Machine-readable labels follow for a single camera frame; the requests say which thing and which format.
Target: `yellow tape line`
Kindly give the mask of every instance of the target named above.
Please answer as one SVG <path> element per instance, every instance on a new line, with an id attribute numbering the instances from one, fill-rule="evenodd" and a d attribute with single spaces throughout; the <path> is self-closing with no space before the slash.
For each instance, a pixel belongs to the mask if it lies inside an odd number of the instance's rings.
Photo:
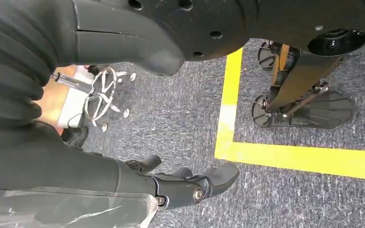
<path id="1" fill-rule="evenodd" d="M 215 158 L 365 179 L 365 151 L 233 142 L 241 57 L 227 57 Z"/>

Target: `metal linkage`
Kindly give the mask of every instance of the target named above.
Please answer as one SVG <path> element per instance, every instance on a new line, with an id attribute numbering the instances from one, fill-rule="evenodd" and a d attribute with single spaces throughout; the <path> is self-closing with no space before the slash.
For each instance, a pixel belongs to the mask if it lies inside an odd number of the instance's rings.
<path id="1" fill-rule="evenodd" d="M 301 107 L 307 105 L 314 98 L 322 95 L 323 93 L 325 93 L 328 90 L 329 90 L 329 84 L 327 82 L 323 82 L 323 84 L 321 84 L 321 87 L 319 88 L 319 91 L 318 92 L 316 91 L 316 92 L 313 92 L 312 94 L 308 95 L 306 98 L 304 98 L 303 100 L 301 100 L 301 102 L 299 104 L 297 104 L 296 106 L 294 106 L 293 108 L 291 108 L 287 113 L 282 114 L 282 116 L 286 118 L 286 117 L 292 115 L 295 111 L 297 111 Z"/>
<path id="2" fill-rule="evenodd" d="M 112 76 L 111 80 L 107 80 L 107 76 Z M 116 72 L 111 67 L 104 68 L 101 70 L 93 79 L 92 83 L 89 85 L 85 82 L 79 81 L 77 79 L 68 77 L 61 73 L 55 73 L 51 75 L 56 82 L 60 84 L 64 84 L 71 88 L 77 89 L 79 91 L 87 93 L 87 97 L 84 103 L 84 111 L 87 119 L 92 121 L 95 127 L 98 127 L 97 120 L 102 118 L 104 114 L 109 110 L 113 110 L 117 113 L 122 113 L 123 118 L 127 118 L 129 116 L 129 109 L 120 109 L 119 107 L 113 104 L 113 100 L 116 94 L 116 85 L 117 83 L 122 83 L 122 76 L 127 75 L 125 71 Z M 129 77 L 129 81 L 133 82 L 136 79 L 136 73 L 132 73 Z M 96 89 L 96 83 L 101 82 L 100 89 Z M 89 111 L 89 106 L 92 101 L 98 99 L 97 107 L 94 112 L 91 113 Z M 102 131 L 105 132 L 108 128 L 107 124 L 103 124 L 101 126 Z"/>

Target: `mounting hole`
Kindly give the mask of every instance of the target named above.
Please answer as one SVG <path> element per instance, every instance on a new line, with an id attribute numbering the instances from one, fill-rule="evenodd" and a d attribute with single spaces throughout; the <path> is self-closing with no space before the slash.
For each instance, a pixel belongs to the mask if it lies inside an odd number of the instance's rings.
<path id="1" fill-rule="evenodd" d="M 213 39 L 220 39 L 220 38 L 222 38 L 222 37 L 223 37 L 222 33 L 221 33 L 221 32 L 219 32 L 219 31 L 212 31 L 212 32 L 210 33 L 210 35 L 211 35 L 211 37 L 212 37 Z"/>
<path id="2" fill-rule="evenodd" d="M 339 56 L 365 44 L 365 33 L 354 29 L 335 29 L 317 36 L 309 44 L 311 53 L 319 56 Z"/>
<path id="3" fill-rule="evenodd" d="M 192 1 L 191 1 L 191 0 L 180 0 L 180 1 L 178 2 L 178 4 L 180 5 L 180 7 L 181 7 L 183 10 L 190 11 L 190 10 L 192 10 L 192 8 L 193 8 L 193 4 L 192 4 Z"/>
<path id="4" fill-rule="evenodd" d="M 195 57 L 202 57 L 202 56 L 203 56 L 203 53 L 202 53 L 202 52 L 199 52 L 199 51 L 195 51 L 195 52 L 193 53 L 193 55 L 194 55 Z"/>
<path id="5" fill-rule="evenodd" d="M 135 10 L 141 10 L 143 8 L 142 4 L 137 0 L 128 0 L 128 5 Z"/>

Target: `black cable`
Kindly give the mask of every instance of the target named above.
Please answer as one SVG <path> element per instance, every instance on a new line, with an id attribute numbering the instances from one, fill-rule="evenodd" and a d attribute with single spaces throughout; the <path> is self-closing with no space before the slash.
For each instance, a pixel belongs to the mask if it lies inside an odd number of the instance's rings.
<path id="1" fill-rule="evenodd" d="M 69 122 L 71 122 L 71 120 L 73 120 L 73 119 L 74 119 L 75 117 L 77 117 L 78 115 L 82 115 L 82 114 L 83 114 L 83 112 L 82 112 L 82 113 L 78 113 L 78 114 L 76 114 L 74 117 L 70 118 L 70 119 L 68 120 L 67 127 L 69 128 Z"/>

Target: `plastic wrap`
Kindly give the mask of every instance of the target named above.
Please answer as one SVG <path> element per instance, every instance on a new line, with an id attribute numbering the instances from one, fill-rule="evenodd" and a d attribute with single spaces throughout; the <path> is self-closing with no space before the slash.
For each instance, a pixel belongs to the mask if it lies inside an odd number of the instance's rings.
<path id="1" fill-rule="evenodd" d="M 145 228 L 157 207 L 146 194 L 0 190 L 0 228 Z"/>

